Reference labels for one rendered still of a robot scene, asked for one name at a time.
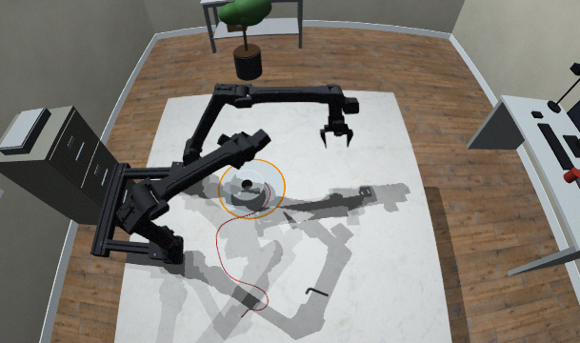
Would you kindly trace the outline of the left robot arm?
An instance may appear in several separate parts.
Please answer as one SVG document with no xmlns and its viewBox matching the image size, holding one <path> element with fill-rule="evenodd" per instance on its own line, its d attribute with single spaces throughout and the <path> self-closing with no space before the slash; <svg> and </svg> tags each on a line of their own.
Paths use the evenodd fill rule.
<svg viewBox="0 0 580 343">
<path fill-rule="evenodd" d="M 332 105 L 329 106 L 329 115 L 335 118 L 328 116 L 328 121 L 330 120 L 329 130 L 333 130 L 334 136 L 342 136 L 345 129 L 344 115 L 341 117 L 337 116 L 342 115 L 342 112 L 344 114 L 359 113 L 359 102 L 357 98 L 344 96 L 338 85 L 327 84 L 326 86 L 318 87 L 254 87 L 252 84 L 216 84 L 212 97 L 193 136 L 186 142 L 182 167 L 184 168 L 202 157 L 200 156 L 200 152 L 203 150 L 203 143 L 225 104 L 232 105 L 237 109 L 246 109 L 251 108 L 254 104 L 284 102 L 314 102 Z"/>
</svg>

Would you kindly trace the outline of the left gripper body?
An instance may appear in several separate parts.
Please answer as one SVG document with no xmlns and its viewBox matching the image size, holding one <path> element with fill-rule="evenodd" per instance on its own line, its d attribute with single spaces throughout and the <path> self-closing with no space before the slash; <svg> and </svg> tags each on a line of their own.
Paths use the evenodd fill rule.
<svg viewBox="0 0 580 343">
<path fill-rule="evenodd" d="M 320 134 L 325 134 L 325 132 L 333 131 L 333 130 L 329 130 L 329 125 L 324 125 L 324 127 L 325 127 L 325 129 L 320 130 Z M 345 124 L 345 129 L 344 129 L 343 134 L 353 134 L 352 130 L 349 130 L 349 131 L 348 130 L 349 130 L 349 127 L 347 124 Z"/>
</svg>

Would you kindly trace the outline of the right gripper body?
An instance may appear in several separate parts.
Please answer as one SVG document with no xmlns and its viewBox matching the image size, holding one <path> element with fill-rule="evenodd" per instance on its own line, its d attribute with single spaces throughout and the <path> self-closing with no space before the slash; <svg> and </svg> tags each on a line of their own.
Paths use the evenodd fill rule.
<svg viewBox="0 0 580 343">
<path fill-rule="evenodd" d="M 234 164 L 230 164 L 230 165 L 231 165 L 232 167 L 234 167 L 234 168 L 235 168 L 237 164 L 238 164 L 238 165 L 240 165 L 240 166 L 244 166 L 244 164 L 245 164 L 245 161 L 243 161 L 243 160 L 241 160 L 240 162 L 239 162 L 239 161 L 237 161 L 236 163 L 234 163 Z"/>
</svg>

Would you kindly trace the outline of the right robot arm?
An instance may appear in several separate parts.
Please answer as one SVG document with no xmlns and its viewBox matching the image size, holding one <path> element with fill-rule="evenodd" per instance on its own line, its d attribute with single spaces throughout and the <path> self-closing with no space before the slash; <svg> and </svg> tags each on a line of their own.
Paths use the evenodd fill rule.
<svg viewBox="0 0 580 343">
<path fill-rule="evenodd" d="M 132 186 L 131 194 L 117 211 L 116 215 L 128 234 L 137 233 L 161 247 L 163 262 L 181 262 L 182 238 L 174 236 L 174 231 L 168 226 L 161 227 L 151 222 L 170 210 L 167 202 L 176 194 L 227 165 L 241 160 L 250 162 L 271 141 L 269 135 L 262 129 L 248 137 L 243 133 L 235 134 L 228 137 L 222 133 L 223 136 L 220 135 L 216 143 L 221 146 L 220 148 L 163 179 L 152 182 L 147 177 L 138 182 Z M 135 213 L 132 213 L 133 211 Z"/>
</svg>

